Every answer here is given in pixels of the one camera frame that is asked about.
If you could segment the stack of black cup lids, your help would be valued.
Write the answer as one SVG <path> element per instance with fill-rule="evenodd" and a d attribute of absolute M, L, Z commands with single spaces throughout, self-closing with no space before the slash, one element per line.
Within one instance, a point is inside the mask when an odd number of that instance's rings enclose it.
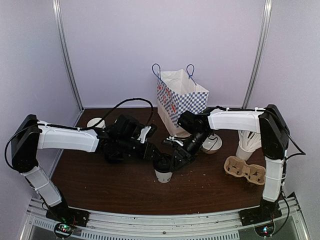
<path fill-rule="evenodd" d="M 118 150 L 104 153 L 105 160 L 110 164 L 120 164 L 124 160 L 124 154 Z"/>

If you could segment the white ceramic bowl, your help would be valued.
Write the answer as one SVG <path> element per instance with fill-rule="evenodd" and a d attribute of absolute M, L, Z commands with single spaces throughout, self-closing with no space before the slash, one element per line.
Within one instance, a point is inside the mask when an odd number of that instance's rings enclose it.
<path fill-rule="evenodd" d="M 203 142 L 201 151 L 205 154 L 215 154 L 222 147 L 222 139 L 217 134 L 209 135 Z"/>

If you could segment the right aluminium corner post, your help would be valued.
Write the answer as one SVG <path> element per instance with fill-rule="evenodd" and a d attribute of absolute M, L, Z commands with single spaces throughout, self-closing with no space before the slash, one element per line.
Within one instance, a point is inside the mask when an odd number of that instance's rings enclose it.
<path fill-rule="evenodd" d="M 246 94 L 242 103 L 242 107 L 241 107 L 242 109 L 246 109 L 248 107 L 250 103 L 250 99 L 254 92 L 255 83 L 259 74 L 259 70 L 260 70 L 260 66 L 263 58 L 264 48 L 268 38 L 270 22 L 272 17 L 272 7 L 273 7 L 272 0 L 264 1 L 264 9 L 263 9 L 263 15 L 261 20 L 259 39 L 258 39 L 257 48 L 256 48 L 256 54 L 255 54 Z"/>

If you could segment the brown cardboard cup carrier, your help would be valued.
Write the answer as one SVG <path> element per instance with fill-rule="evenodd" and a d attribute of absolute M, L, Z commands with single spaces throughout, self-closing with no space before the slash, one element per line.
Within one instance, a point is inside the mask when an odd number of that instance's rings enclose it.
<path fill-rule="evenodd" d="M 236 156 L 229 156 L 223 166 L 227 175 L 236 178 L 246 178 L 248 183 L 263 186 L 266 183 L 266 169 L 257 164 L 247 164 Z"/>

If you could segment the aluminium front rail frame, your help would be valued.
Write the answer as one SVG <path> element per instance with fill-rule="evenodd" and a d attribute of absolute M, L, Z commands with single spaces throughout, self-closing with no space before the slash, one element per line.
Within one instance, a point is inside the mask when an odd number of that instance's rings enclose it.
<path fill-rule="evenodd" d="M 243 225 L 243 209 L 181 215 L 138 215 L 85 210 L 85 227 L 77 226 L 66 240 L 311 240 L 303 213 L 295 197 L 287 198 L 289 218 L 272 237 L 258 235 L 261 222 Z M 54 233 L 58 223 L 46 218 L 42 200 L 32 198 L 18 240 L 61 240 Z"/>

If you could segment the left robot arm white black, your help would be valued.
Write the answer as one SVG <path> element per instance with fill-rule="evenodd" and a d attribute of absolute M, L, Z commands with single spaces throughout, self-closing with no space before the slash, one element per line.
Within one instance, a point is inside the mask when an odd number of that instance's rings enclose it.
<path fill-rule="evenodd" d="M 90 127 L 71 127 L 47 123 L 28 115 L 15 134 L 8 140 L 11 159 L 6 164 L 23 175 L 42 197 L 47 209 L 61 222 L 72 218 L 72 211 L 63 194 L 53 184 L 36 159 L 43 149 L 78 150 L 101 153 L 109 161 L 120 161 L 123 155 L 152 161 L 155 170 L 166 171 L 170 156 L 160 152 L 147 139 L 156 131 L 154 124 L 141 124 L 129 115 L 121 114 L 113 124 L 104 128 L 96 124 Z"/>

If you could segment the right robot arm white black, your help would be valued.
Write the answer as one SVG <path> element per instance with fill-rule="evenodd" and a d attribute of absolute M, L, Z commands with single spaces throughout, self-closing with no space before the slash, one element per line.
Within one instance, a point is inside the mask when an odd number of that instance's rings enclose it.
<path fill-rule="evenodd" d="M 260 134 L 261 147 L 266 162 L 266 183 L 260 206 L 256 210 L 259 220 L 266 221 L 276 212 L 276 204 L 285 180 L 289 143 L 293 141 L 290 130 L 279 109 L 274 104 L 265 108 L 240 109 L 208 107 L 198 114 L 182 113 L 178 125 L 190 133 L 182 146 L 171 157 L 169 170 L 179 170 L 195 159 L 195 154 L 214 130 L 247 131 Z"/>

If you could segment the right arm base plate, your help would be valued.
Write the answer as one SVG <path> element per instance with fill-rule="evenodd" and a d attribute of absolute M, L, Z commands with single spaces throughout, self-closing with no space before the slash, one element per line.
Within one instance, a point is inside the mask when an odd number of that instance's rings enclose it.
<path fill-rule="evenodd" d="M 269 211 L 261 208 L 260 206 L 239 211 L 239 217 L 243 227 L 264 222 L 271 222 L 273 219 L 281 216 L 282 212 L 279 209 Z"/>

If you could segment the bundle of white wrapped straws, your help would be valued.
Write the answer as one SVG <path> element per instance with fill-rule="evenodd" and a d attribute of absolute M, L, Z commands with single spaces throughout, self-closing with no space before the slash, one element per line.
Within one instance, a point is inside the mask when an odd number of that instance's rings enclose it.
<path fill-rule="evenodd" d="M 239 146 L 246 152 L 254 152 L 262 147 L 261 135 L 256 132 L 239 130 Z"/>

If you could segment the white cup holding straws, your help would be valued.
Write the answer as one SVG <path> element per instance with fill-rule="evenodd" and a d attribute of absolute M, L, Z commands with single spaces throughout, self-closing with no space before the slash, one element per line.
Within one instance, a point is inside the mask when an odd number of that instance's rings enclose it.
<path fill-rule="evenodd" d="M 253 151 L 244 150 L 240 145 L 238 145 L 235 155 L 237 158 L 247 161 L 252 154 L 253 154 Z"/>

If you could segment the stack of white paper cups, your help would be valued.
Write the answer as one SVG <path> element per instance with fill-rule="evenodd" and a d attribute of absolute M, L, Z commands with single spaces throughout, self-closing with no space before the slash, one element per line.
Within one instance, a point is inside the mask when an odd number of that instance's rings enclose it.
<path fill-rule="evenodd" d="M 89 120 L 87 122 L 87 125 L 86 125 L 88 128 L 89 127 L 95 127 L 95 128 L 102 128 L 104 129 L 106 127 L 106 123 L 105 123 L 105 120 L 102 119 L 101 117 L 95 117 L 95 118 L 92 118 L 91 120 Z"/>

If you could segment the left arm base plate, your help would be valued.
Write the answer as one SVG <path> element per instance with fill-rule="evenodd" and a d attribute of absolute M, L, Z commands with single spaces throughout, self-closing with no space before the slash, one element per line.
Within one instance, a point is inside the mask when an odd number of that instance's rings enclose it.
<path fill-rule="evenodd" d="M 45 217 L 72 226 L 86 227 L 90 213 L 74 208 L 50 208 Z"/>

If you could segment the checkered paper takeout bag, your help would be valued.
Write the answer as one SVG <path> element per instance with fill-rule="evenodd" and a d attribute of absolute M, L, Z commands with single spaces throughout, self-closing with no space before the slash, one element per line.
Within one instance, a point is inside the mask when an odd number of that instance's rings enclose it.
<path fill-rule="evenodd" d="M 170 136 L 187 137 L 190 134 L 178 125 L 178 119 L 185 111 L 198 114 L 208 104 L 209 90 L 196 83 L 193 72 L 187 69 L 176 71 L 154 70 L 160 65 L 152 65 L 152 73 L 157 77 L 157 113 Z"/>

